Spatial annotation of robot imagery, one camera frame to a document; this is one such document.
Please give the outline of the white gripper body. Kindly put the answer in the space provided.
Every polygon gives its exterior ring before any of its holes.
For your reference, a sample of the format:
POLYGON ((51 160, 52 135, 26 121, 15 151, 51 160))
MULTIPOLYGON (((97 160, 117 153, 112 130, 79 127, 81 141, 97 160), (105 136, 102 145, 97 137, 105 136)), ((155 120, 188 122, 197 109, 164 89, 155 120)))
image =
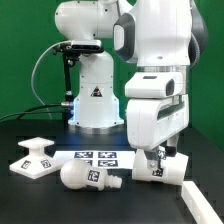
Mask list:
POLYGON ((187 127, 189 100, 131 99, 126 109, 127 137, 132 148, 150 151, 187 127))

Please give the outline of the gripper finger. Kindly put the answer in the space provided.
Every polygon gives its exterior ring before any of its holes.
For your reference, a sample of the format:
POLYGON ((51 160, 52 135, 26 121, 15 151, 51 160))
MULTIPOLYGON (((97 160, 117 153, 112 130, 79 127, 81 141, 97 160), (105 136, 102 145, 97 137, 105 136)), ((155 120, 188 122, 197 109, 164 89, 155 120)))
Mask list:
POLYGON ((166 160, 165 147, 159 146, 158 157, 159 157, 158 168, 161 169, 162 168, 162 161, 166 160))
POLYGON ((158 168, 158 155, 155 150, 146 151, 145 156, 147 159, 147 166, 152 169, 156 170, 158 168))

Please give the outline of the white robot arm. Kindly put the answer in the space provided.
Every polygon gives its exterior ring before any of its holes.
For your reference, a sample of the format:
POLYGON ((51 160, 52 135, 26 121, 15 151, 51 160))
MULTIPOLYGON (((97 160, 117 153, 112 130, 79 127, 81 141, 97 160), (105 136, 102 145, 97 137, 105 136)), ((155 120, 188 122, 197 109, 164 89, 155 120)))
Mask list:
POLYGON ((71 0, 58 6, 58 30, 69 42, 65 59, 80 62, 80 90, 70 125, 101 132, 126 125, 131 147, 152 168, 160 153, 177 153, 180 131, 189 122, 187 81, 207 41, 195 0, 71 0), (110 38, 120 59, 137 70, 125 85, 126 116, 113 93, 114 64, 101 39, 110 38))

